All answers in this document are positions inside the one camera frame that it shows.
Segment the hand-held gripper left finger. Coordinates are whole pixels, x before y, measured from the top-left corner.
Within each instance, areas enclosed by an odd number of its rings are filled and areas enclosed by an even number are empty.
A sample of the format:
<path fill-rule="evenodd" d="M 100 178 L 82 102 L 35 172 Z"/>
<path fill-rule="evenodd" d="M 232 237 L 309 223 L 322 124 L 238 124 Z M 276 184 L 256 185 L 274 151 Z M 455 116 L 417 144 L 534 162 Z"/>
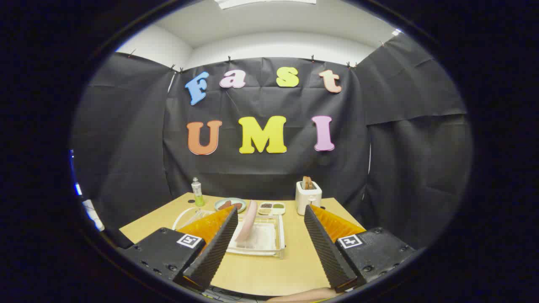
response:
<path fill-rule="evenodd" d="M 161 227 L 120 253 L 160 280 L 202 292 L 210 286 L 237 223 L 237 209 L 227 207 L 178 230 Z"/>

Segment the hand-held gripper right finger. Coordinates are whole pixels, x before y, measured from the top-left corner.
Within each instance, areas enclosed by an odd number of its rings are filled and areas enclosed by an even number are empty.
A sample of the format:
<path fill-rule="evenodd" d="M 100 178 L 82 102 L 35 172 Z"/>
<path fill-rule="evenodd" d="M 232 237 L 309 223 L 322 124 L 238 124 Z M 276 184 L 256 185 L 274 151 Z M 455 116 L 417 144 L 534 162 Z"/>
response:
<path fill-rule="evenodd" d="M 361 287 L 388 274 L 417 254 L 388 230 L 366 230 L 321 207 L 306 206 L 304 224 L 330 287 Z"/>

